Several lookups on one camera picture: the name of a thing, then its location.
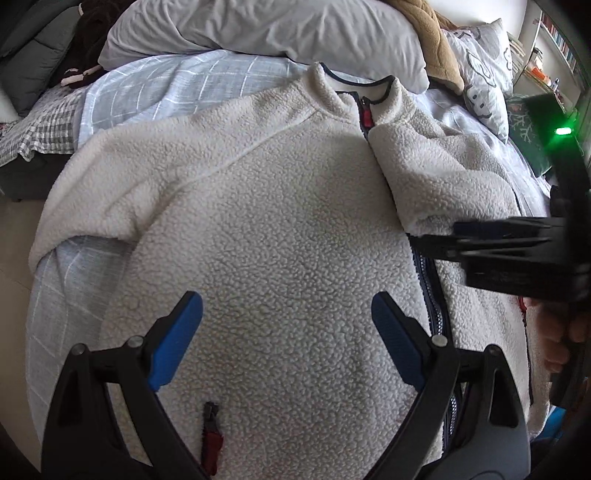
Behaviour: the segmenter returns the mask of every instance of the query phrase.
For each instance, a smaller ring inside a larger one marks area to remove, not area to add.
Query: white fleece jacket
[[[374,328],[372,296],[389,291],[430,330],[405,232],[518,214],[485,143],[391,80],[336,85],[314,65],[286,87],[102,132],[47,200],[32,269],[73,235],[137,242],[104,347],[144,333],[186,290],[203,296],[203,322],[159,396],[197,457],[203,405],[220,405],[216,479],[363,478],[415,397]],[[335,88],[384,94],[368,140],[353,96]],[[439,270],[456,345],[502,347],[539,429],[545,378],[533,348],[532,407],[516,298],[462,286],[456,265]],[[440,450],[438,437],[432,457]]]

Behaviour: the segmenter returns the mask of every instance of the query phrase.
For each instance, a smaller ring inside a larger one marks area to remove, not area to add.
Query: red zipper pull
[[[207,402],[203,409],[203,444],[201,445],[201,466],[209,475],[217,473],[217,461],[223,447],[223,436],[217,425],[219,407]]]
[[[361,124],[364,128],[370,129],[374,124],[374,119],[371,115],[371,109],[369,108],[369,101],[366,97],[361,99],[361,105],[363,106],[363,117],[361,119]]]

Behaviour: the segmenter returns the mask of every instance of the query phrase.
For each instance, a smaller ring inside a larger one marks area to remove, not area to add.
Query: zipper
[[[531,357],[530,357],[530,339],[527,335],[527,306],[525,306],[525,302],[523,297],[518,297],[519,301],[519,308],[521,309],[521,317],[523,320],[523,330],[525,333],[525,348],[527,350],[527,372],[528,372],[528,388],[530,394],[530,405],[534,404],[534,390],[531,386]]]
[[[223,436],[217,423],[219,407],[207,402],[203,407],[203,443],[201,445],[201,467],[209,476],[217,473],[217,462],[223,447]]]
[[[413,261],[418,274],[418,280],[423,290],[423,297],[429,316],[431,335],[443,335],[448,341],[453,342],[452,324],[447,311],[447,303],[441,288],[441,281],[437,273],[435,261],[418,253],[411,245]],[[443,425],[443,451],[445,452],[450,444],[457,422],[458,405],[462,402],[462,389],[456,385],[453,395],[450,398],[447,413]]]
[[[359,95],[357,95],[356,92],[353,92],[352,95],[359,105],[359,124],[361,125],[363,136],[367,140],[369,131],[375,126],[374,118],[371,114],[371,108],[369,107],[370,101],[367,97],[359,99]]]

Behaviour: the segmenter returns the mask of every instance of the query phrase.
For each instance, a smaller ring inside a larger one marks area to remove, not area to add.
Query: green led light
[[[573,129],[570,127],[562,127],[556,129],[556,135],[570,135],[573,132]]]

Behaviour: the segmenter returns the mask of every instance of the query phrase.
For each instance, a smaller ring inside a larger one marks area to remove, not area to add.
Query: white floor
[[[38,468],[41,446],[25,383],[25,320],[33,277],[27,258],[43,202],[0,197],[0,423]]]

